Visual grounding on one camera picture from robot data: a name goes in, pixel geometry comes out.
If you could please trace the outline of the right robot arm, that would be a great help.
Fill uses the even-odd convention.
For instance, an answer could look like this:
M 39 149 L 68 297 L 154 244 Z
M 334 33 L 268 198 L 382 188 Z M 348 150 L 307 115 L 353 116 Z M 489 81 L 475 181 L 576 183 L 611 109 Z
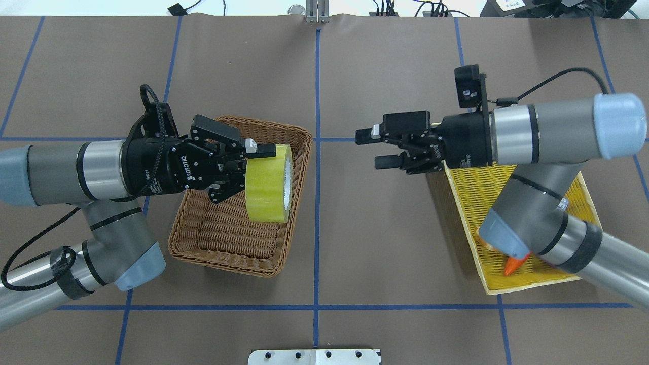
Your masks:
M 647 309 L 647 253 L 600 227 L 559 209 L 582 166 L 639 152 L 646 109 L 633 93 L 445 116 L 432 125 L 429 111 L 385 114 L 355 132 L 358 145 L 387 143 L 398 155 L 379 156 L 376 169 L 410 175 L 450 169 L 515 167 L 478 229 L 504 254 L 529 252 L 591 284 Z

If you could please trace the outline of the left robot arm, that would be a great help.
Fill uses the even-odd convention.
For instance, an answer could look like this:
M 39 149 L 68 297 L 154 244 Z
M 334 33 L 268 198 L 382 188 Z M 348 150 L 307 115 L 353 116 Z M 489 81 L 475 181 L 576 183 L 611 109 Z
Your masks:
M 137 199 L 206 190 L 220 203 L 246 191 L 253 163 L 278 158 L 277 144 L 258 144 L 224 123 L 197 114 L 190 134 L 178 134 L 169 111 L 146 111 L 126 139 L 81 145 L 28 145 L 2 151 L 2 202 L 14 206 L 71 205 L 91 238 L 63 244 L 12 268 L 28 240 L 2 268 L 2 330 L 96 289 L 128 291 L 165 270 L 159 242 Z

